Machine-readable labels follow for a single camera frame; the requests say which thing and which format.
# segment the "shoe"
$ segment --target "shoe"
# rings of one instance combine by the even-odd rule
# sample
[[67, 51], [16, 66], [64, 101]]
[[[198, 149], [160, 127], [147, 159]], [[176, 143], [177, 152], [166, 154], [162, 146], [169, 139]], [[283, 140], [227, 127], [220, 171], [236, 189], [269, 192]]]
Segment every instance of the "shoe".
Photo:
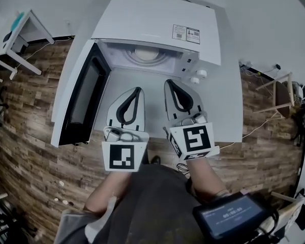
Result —
[[154, 156], [153, 159], [150, 162], [151, 165], [160, 165], [161, 164], [161, 158], [159, 156]]

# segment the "wood-grain surface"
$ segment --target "wood-grain surface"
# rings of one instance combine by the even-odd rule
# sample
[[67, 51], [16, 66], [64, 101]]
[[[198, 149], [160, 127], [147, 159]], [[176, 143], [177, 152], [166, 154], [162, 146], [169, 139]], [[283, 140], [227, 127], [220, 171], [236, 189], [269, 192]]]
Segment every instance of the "wood-grain surface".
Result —
[[[10, 81], [9, 72], [0, 71], [8, 87], [4, 101], [9, 104], [1, 117], [0, 185], [9, 194], [8, 200], [26, 212], [29, 224], [40, 230], [39, 243], [53, 243], [61, 212], [67, 208], [82, 209], [88, 195], [107, 174], [101, 132], [94, 131], [88, 145], [59, 148], [50, 145], [55, 92], [71, 43], [48, 45], [28, 60], [43, 71], [41, 76], [20, 67], [21, 71]], [[43, 45], [30, 45], [22, 56], [27, 58]], [[255, 91], [262, 84], [260, 78], [242, 74], [241, 81], [243, 135], [246, 135], [274, 112], [253, 113], [272, 103], [265, 89]], [[242, 143], [221, 150], [209, 162], [234, 192], [245, 188], [287, 194], [289, 186], [296, 182], [301, 159], [301, 147], [290, 141], [293, 131], [290, 119], [269, 121]], [[177, 164], [174, 150], [165, 139], [152, 138], [148, 155], [149, 158], [160, 155], [162, 163], [170, 167]], [[73, 206], [64, 205], [62, 200]]]

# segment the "person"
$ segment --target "person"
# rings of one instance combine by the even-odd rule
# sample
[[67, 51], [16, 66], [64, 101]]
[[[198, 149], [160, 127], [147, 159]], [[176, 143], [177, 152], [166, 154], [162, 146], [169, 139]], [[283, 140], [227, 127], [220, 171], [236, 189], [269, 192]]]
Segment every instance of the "person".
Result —
[[192, 185], [180, 172], [160, 165], [141, 165], [138, 172], [111, 172], [92, 192], [83, 212], [64, 211], [55, 244], [89, 243], [87, 224], [117, 203], [91, 243], [205, 243], [192, 210], [202, 202], [229, 195], [207, 158], [188, 160]]

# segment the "gray shirt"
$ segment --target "gray shirt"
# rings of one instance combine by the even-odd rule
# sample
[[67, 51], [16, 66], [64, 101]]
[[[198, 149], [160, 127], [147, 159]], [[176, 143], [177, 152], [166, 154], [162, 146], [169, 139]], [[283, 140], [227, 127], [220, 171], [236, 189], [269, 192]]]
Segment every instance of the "gray shirt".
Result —
[[[192, 210], [199, 202], [186, 191], [187, 179], [162, 165], [142, 165], [131, 175], [123, 200], [94, 240], [98, 243], [205, 243]], [[88, 243], [90, 213], [62, 215], [56, 244]]]

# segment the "display screen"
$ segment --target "display screen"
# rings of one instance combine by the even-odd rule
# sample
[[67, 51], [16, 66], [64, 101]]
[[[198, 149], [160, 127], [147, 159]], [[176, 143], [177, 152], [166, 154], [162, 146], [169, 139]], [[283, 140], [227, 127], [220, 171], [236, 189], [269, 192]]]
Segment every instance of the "display screen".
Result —
[[261, 212], [262, 209], [249, 196], [242, 196], [221, 207], [203, 211], [202, 215], [212, 234], [217, 237], [240, 226]]

